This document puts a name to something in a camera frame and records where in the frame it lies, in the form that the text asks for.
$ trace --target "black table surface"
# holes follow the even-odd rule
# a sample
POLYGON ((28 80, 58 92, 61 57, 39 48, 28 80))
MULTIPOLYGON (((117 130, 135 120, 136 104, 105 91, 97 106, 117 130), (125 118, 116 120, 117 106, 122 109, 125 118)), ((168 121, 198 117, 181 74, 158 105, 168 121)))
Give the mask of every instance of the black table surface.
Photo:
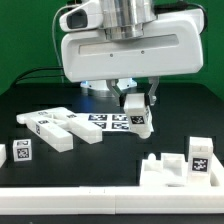
MULTIPOLYGON (((147 92, 140 84, 138 92, 147 92)), ((154 132, 143 140, 133 133, 104 132, 89 145, 74 136, 74 149, 58 153, 16 115, 55 107, 75 113, 123 113, 113 98, 85 96, 73 84, 20 84, 0 96, 0 144, 7 161, 0 187, 138 186, 141 161, 149 153, 184 153, 189 137, 211 137, 224 160, 224 102, 199 84, 160 84, 151 107, 154 132), (16 139, 32 140, 32 161, 14 162, 16 139)), ((0 216, 0 223, 223 223, 224 215, 0 216)))

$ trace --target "black cable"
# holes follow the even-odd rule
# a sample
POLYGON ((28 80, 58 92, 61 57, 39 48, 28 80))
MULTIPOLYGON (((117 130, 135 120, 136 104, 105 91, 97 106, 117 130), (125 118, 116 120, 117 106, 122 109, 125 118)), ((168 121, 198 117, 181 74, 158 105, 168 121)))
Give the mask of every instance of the black cable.
POLYGON ((56 70, 63 70, 63 67, 40 67, 40 68, 33 68, 31 70, 28 70, 28 71, 25 71, 23 72, 22 74, 20 74, 11 84, 11 87, 15 87, 17 82, 25 79, 23 77, 31 74, 31 73, 34 73, 34 72, 38 72, 38 71, 56 71, 56 70))
POLYGON ((175 12, 175 11, 183 11, 188 8, 199 8, 202 10, 204 14, 204 28, 202 32, 208 27, 208 15, 205 10, 205 8, 199 4, 196 3, 189 3, 185 0, 179 0, 176 3, 169 3, 169 4, 162 4, 162 5, 156 5, 155 6, 155 14, 162 14, 162 13, 169 13, 169 12, 175 12))
POLYGON ((202 5, 199 5, 196 3, 188 3, 188 7, 198 8, 198 9, 202 10, 202 12, 204 14, 204 28, 201 32, 203 33, 208 27, 208 14, 207 14, 205 8, 202 5))
POLYGON ((17 80, 17 83, 26 79, 40 79, 40 78, 55 78, 55 77, 65 77, 65 75, 45 75, 45 76, 31 76, 25 77, 17 80))

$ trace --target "wire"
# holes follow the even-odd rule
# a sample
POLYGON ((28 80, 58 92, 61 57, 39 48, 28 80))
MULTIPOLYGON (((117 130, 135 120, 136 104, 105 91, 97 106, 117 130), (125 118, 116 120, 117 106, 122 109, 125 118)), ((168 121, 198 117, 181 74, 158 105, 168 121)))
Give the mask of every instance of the wire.
POLYGON ((24 78, 25 76, 34 73, 34 72, 38 72, 38 71, 56 71, 56 70, 63 70, 63 67, 40 67, 40 68, 33 68, 31 70, 25 71, 22 74, 20 74, 11 84, 11 87, 15 87, 17 82, 26 79, 24 78))
POLYGON ((53 22, 52 22, 52 40, 53 40, 53 45, 54 45, 54 51, 55 51, 55 55, 56 55, 56 58, 57 58, 57 61, 58 61, 58 65, 59 66, 62 66, 62 61, 61 61, 61 58, 59 56, 59 52, 58 52, 58 48, 57 48, 57 44, 56 44, 56 38, 55 38, 55 32, 56 32, 56 19, 59 15, 59 13, 61 13, 61 11, 65 10, 65 9, 73 9, 73 8, 76 8, 78 7, 79 5, 71 5, 71 6, 64 6, 62 8, 60 8, 55 16, 54 16, 54 19, 53 19, 53 22))
POLYGON ((31 76, 31 77, 25 77, 17 80, 17 83, 26 79, 39 79, 39 78, 55 78, 55 77, 62 77, 65 75, 45 75, 45 76, 31 76))
POLYGON ((205 10, 205 8, 199 4, 196 3, 189 3, 185 0, 178 0, 176 3, 169 3, 169 4, 162 4, 162 5, 156 5, 155 6, 155 13, 161 14, 161 13, 169 13, 174 11, 183 11, 188 8, 199 8, 202 10, 204 14, 204 28, 202 32, 208 27, 208 15, 205 10))
POLYGON ((205 8, 202 5, 199 5, 196 3, 188 3, 188 7, 199 8, 202 10, 202 12, 204 14, 204 28, 201 31, 201 33, 203 33, 208 27, 208 14, 207 14, 205 8))

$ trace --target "green wall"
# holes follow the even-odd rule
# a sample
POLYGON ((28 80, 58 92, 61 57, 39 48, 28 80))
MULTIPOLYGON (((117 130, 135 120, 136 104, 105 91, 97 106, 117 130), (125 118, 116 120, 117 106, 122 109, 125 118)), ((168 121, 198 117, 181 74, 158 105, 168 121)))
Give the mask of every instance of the green wall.
MULTIPOLYGON (((202 4, 208 10, 209 28, 202 34, 205 65, 196 75, 166 77, 162 78, 162 82, 202 83, 224 99, 222 18, 224 1, 189 1, 202 4)), ((51 39, 51 24, 55 12, 66 2, 67 0, 1 0, 0 94, 23 71, 34 67, 57 65, 51 39)), ((174 0, 155 0, 155 2, 160 4, 174 2, 174 0)))

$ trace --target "qr-like marker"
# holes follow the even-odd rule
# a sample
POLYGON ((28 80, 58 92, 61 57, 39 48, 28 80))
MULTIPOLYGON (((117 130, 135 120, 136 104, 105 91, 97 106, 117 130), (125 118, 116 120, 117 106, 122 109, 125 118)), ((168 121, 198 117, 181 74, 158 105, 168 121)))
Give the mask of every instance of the qr-like marker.
POLYGON ((114 122, 114 123, 112 123, 112 129, 128 130, 129 125, 127 123, 114 122))
POLYGON ((193 158, 192 171, 207 172, 208 159, 193 158))
POLYGON ((49 123, 47 120, 44 120, 44 121, 38 121, 39 124, 47 124, 49 123))
POLYGON ((126 115, 122 114, 116 114, 112 116, 113 121, 128 121, 128 118, 126 115))
POLYGON ((89 121, 106 121, 107 115, 104 114, 91 114, 89 115, 89 121))
POLYGON ((17 154, 19 159, 29 158, 29 149, 28 148, 17 149, 17 154))
POLYGON ((36 132, 37 132, 37 134, 40 135, 40 126, 39 125, 36 125, 36 132))
POLYGON ((42 112, 39 112, 38 113, 39 115, 46 115, 46 114, 48 114, 46 111, 42 111, 42 112))
POLYGON ((131 116, 132 124, 145 124, 143 116, 131 116))
POLYGON ((77 116, 75 116, 75 114, 71 114, 71 115, 67 115, 68 118, 75 118, 77 116))
POLYGON ((18 145, 18 146, 21 146, 21 145, 28 145, 28 141, 19 141, 19 142, 17 142, 17 145, 18 145))
POLYGON ((107 123, 106 122, 93 122, 94 124, 98 125, 102 129, 106 129, 107 123))

